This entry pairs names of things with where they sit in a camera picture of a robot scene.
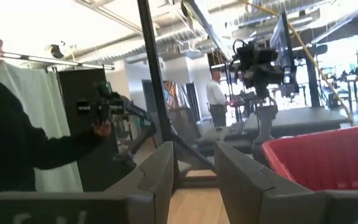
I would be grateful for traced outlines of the backlit keyboard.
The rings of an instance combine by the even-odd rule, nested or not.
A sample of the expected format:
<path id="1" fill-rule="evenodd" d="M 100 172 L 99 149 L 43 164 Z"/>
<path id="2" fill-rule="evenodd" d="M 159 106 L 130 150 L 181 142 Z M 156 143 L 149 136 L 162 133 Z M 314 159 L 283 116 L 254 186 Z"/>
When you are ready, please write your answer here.
<path id="1" fill-rule="evenodd" d="M 245 121 L 233 123 L 229 127 L 229 131 L 225 135 L 224 140 L 225 141 L 236 141 L 236 140 L 241 139 L 244 136 L 246 136 L 247 131 L 245 130 L 245 125 L 246 125 Z"/>

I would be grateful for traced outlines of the pale curtain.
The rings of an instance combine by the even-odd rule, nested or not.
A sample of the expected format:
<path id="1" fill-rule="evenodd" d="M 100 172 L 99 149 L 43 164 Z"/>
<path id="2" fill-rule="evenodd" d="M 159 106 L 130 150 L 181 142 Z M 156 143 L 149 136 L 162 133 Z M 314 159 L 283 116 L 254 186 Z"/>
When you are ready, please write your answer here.
<path id="1" fill-rule="evenodd" d="M 50 138 L 70 135 L 55 73 L 0 62 L 0 82 L 18 97 L 33 126 L 42 128 Z M 75 162 L 52 170 L 36 169 L 35 186 L 39 192 L 83 190 Z"/>

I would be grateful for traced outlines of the dark grey desk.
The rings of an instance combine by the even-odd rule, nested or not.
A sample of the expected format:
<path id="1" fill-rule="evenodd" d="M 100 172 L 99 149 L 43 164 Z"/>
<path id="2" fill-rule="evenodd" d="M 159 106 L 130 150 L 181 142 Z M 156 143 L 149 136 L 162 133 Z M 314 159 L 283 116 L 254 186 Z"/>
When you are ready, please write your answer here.
<path id="1" fill-rule="evenodd" d="M 259 114 L 262 114 L 264 126 L 275 115 L 270 128 L 270 135 L 273 138 L 339 129 L 341 124 L 351 122 L 347 116 L 340 112 L 326 110 L 322 107 L 276 111 L 273 106 L 263 106 L 258 107 L 256 112 L 251 114 L 246 121 L 245 130 L 253 138 L 259 135 Z"/>

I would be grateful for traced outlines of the colourful wall poster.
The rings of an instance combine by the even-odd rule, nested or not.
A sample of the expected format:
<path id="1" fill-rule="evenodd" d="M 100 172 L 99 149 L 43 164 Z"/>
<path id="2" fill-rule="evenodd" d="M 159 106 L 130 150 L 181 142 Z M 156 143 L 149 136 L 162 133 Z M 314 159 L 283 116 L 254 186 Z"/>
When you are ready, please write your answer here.
<path id="1" fill-rule="evenodd" d="M 173 81 L 164 81 L 163 87 L 167 110 L 179 107 L 177 84 Z"/>

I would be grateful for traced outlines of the red plastic bin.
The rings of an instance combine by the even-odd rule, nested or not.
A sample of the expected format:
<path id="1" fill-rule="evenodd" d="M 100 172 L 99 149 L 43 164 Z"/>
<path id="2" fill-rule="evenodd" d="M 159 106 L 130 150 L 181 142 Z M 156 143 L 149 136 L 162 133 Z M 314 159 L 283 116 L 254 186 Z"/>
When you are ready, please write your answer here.
<path id="1" fill-rule="evenodd" d="M 277 174 L 310 190 L 358 190 L 358 126 L 274 139 L 262 150 Z"/>

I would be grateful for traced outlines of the black upright panel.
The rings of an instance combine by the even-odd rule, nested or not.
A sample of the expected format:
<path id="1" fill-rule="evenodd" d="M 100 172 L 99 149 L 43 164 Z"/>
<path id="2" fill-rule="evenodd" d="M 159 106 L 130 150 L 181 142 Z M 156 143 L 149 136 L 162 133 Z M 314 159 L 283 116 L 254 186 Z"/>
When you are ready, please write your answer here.
<path id="1" fill-rule="evenodd" d="M 97 100 L 99 98 L 94 84 L 106 79 L 102 69 L 69 70 L 58 73 L 62 98 L 65 106 L 68 125 L 72 134 L 80 133 L 91 127 L 92 119 L 80 116 L 76 112 L 78 100 Z M 85 192 L 104 191 L 121 176 L 118 164 L 112 158 L 118 152 L 116 135 L 111 130 L 110 137 L 103 145 L 77 161 L 80 178 Z"/>

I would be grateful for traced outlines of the black aluminium rig frame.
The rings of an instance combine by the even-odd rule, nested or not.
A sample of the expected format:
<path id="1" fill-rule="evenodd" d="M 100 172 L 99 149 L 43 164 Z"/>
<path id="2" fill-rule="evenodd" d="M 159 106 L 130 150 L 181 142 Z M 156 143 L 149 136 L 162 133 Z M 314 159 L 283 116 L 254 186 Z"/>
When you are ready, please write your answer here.
<path id="1" fill-rule="evenodd" d="M 179 137 L 172 133 L 171 122 L 168 117 L 168 111 L 165 104 L 165 95 L 155 43 L 152 18 L 150 15 L 149 2 L 148 0 L 137 0 L 137 5 L 139 8 L 139 16 L 145 41 L 145 49 L 149 62 L 149 70 L 162 140 L 171 141 L 175 144 L 178 144 Z M 185 174 L 181 174 L 178 167 L 177 155 L 173 155 L 173 190 L 216 188 L 217 186 L 218 181 L 217 177 L 215 176 L 187 177 Z"/>

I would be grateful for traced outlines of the person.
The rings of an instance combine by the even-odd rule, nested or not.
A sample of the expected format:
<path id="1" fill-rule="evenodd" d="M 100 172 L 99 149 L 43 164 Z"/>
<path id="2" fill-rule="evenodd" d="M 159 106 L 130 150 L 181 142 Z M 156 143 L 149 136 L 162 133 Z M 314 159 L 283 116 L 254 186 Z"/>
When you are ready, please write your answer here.
<path id="1" fill-rule="evenodd" d="M 71 164 L 104 142 L 93 126 L 73 136 L 48 138 L 34 127 L 19 99 L 0 83 L 0 192 L 35 190 L 35 170 Z"/>
<path id="2" fill-rule="evenodd" d="M 206 85 L 206 96 L 209 103 L 209 111 L 215 127 L 226 126 L 226 112 L 228 101 L 220 87 L 221 72 L 211 71 L 211 80 Z"/>

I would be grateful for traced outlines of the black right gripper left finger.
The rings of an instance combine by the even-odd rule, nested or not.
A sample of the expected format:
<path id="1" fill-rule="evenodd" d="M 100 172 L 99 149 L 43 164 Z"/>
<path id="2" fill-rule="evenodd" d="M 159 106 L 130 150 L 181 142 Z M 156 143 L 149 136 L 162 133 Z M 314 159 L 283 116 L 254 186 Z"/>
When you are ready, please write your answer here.
<path id="1" fill-rule="evenodd" d="M 1 192 L 0 224 L 167 224 L 172 186 L 165 142 L 104 192 Z"/>

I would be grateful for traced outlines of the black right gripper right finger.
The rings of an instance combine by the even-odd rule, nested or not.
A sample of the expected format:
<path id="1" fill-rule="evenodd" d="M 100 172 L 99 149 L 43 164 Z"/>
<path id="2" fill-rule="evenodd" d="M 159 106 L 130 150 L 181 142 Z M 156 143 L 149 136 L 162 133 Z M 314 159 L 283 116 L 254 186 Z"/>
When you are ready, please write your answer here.
<path id="1" fill-rule="evenodd" d="M 358 190 L 309 190 L 224 142 L 214 162 L 230 224 L 358 224 Z"/>

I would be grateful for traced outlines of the computer monitor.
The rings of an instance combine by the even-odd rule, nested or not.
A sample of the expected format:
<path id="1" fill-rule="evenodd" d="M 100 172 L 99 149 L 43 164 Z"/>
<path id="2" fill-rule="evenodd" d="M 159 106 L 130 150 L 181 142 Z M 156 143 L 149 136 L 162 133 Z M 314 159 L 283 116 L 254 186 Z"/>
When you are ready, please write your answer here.
<path id="1" fill-rule="evenodd" d="M 299 93 L 290 29 L 288 26 L 287 14 L 285 12 L 281 12 L 278 16 L 277 24 L 270 38 L 270 47 L 274 48 L 278 53 L 275 65 L 280 65 L 284 70 L 283 85 L 285 87 L 286 95 L 290 93 Z"/>

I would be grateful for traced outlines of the person's hand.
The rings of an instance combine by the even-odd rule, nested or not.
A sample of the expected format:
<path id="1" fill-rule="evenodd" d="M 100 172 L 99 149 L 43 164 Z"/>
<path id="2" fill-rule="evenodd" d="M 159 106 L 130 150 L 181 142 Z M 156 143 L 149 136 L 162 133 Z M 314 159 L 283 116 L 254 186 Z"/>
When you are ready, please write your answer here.
<path id="1" fill-rule="evenodd" d="M 93 131 L 99 137 L 109 137 L 111 135 L 111 123 L 109 121 L 104 121 L 99 124 L 94 124 Z"/>

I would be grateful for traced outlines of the long ceiling light bar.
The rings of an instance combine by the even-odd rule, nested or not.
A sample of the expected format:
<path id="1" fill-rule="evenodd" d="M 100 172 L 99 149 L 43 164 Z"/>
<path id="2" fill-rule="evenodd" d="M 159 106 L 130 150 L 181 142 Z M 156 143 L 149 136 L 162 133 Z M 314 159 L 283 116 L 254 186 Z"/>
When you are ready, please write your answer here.
<path id="1" fill-rule="evenodd" d="M 8 59 L 14 59 L 14 60 L 24 60 L 24 61 L 28 61 L 28 62 L 46 63 L 46 64 L 50 64 L 50 65 L 67 65 L 67 66 L 74 66 L 74 67 L 103 68 L 105 70 L 115 70 L 115 67 L 113 65 L 72 62 L 72 61 L 68 61 L 68 60 L 60 60 L 60 59 L 55 59 L 55 58 L 44 58 L 44 57 L 15 54 L 15 53 L 9 53 L 9 52 L 0 53 L 0 59 L 2 59 L 2 58 L 8 58 Z"/>

